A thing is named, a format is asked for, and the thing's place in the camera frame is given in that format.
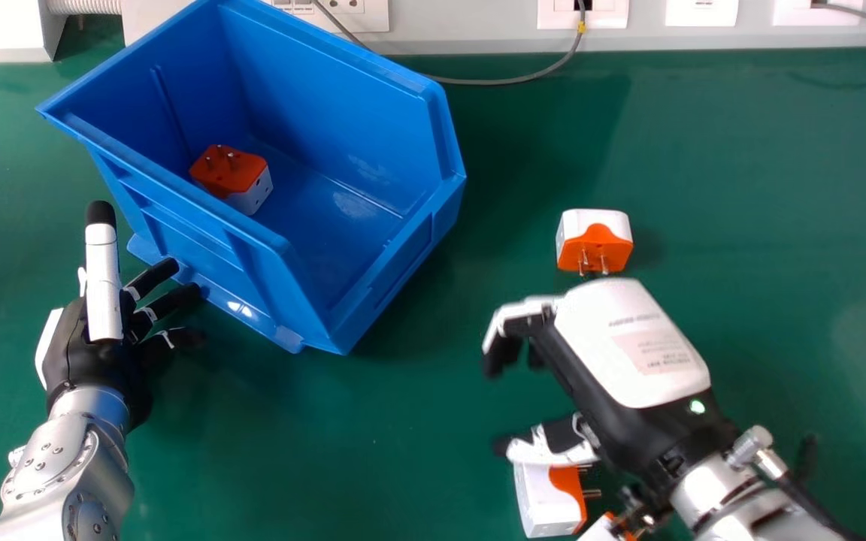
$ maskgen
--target orange and white plug adapter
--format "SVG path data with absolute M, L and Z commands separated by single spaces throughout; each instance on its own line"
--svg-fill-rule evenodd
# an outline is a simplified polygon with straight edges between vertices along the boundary
M 587 505 L 575 466 L 550 468 L 513 464 L 516 504 L 529 538 L 577 533 L 587 522 Z
M 261 156 L 212 144 L 189 168 L 189 175 L 210 194 L 252 216 L 272 192 L 269 167 Z
M 580 275 L 619 273 L 633 251 L 626 213 L 570 209 L 556 230 L 556 266 Z

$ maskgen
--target white flexible tube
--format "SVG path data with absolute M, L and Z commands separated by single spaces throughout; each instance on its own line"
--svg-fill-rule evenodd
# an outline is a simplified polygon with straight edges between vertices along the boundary
M 48 0 L 55 15 L 123 14 L 123 0 Z

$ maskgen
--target printed label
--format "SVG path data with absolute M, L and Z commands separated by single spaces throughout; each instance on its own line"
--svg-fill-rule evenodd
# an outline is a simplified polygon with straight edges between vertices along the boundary
M 649 330 L 615 336 L 613 340 L 645 376 L 697 366 L 690 347 L 677 332 Z

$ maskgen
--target gray cable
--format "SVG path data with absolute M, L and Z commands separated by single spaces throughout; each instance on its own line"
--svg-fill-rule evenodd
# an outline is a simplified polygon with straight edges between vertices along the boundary
M 331 14 L 326 7 L 323 7 L 322 2 L 320 0 L 313 0 L 313 4 L 322 11 L 322 14 L 326 15 L 326 18 L 330 22 L 336 25 L 337 28 L 340 29 L 340 32 L 343 35 L 346 35 L 347 38 L 350 39 L 354 44 L 357 44 L 364 49 L 370 50 L 370 47 L 364 44 L 363 41 L 360 41 L 360 38 L 357 38 L 350 29 L 344 26 L 334 14 Z M 464 85 L 464 86 L 506 86 L 506 85 L 518 85 L 518 83 L 529 83 L 530 81 L 536 81 L 536 79 L 540 79 L 557 69 L 562 68 L 564 64 L 570 62 L 570 59 L 577 54 L 577 49 L 580 48 L 580 40 L 583 38 L 583 34 L 586 32 L 586 24 L 587 24 L 587 7 L 584 6 L 584 3 L 578 2 L 580 5 L 580 24 L 577 27 L 577 37 L 574 38 L 574 44 L 571 45 L 570 50 L 567 51 L 567 54 L 563 55 L 558 61 L 553 64 L 547 66 L 546 68 L 541 69 L 540 71 L 530 73 L 527 75 L 520 75 L 519 77 L 510 77 L 509 79 L 453 79 L 453 77 L 439 77 L 437 75 L 429 75 L 423 73 L 423 75 L 437 81 L 438 83 L 445 83 L 446 85 Z
M 811 8 L 821 8 L 824 10 L 833 10 L 833 11 L 841 11 L 841 13 L 857 15 L 857 17 L 866 20 L 866 11 L 860 11 L 853 8 L 848 8 L 847 6 L 839 6 L 838 4 L 828 4 L 827 0 L 814 0 L 810 4 Z

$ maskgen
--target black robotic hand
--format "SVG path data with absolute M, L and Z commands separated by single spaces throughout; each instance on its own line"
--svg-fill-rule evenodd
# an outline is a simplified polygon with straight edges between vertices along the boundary
M 117 278 L 114 213 L 109 203 L 97 201 L 89 206 L 90 216 L 96 208 L 111 216 L 111 220 L 107 220 L 113 227 L 113 261 L 109 265 L 114 266 L 113 273 Z M 93 263 L 86 256 L 86 266 L 89 264 Z M 80 270 L 82 297 L 52 312 L 35 356 L 35 365 L 46 391 L 47 411 L 65 391 L 92 385 L 108 387 L 123 395 L 130 415 L 130 427 L 126 431 L 137 428 L 148 419 L 152 409 L 150 378 L 168 366 L 175 349 L 200 346 L 204 341 L 201 332 L 190 328 L 166 328 L 150 335 L 162 319 L 201 301 L 201 292 L 196 284 L 179 286 L 137 308 L 138 302 L 178 271 L 179 264 L 166 258 L 126 284 L 118 295 L 118 306 L 109 310 L 111 315 L 121 318 L 121 338 L 91 340 L 86 300 L 89 298 L 86 289 L 90 284 L 86 271 Z

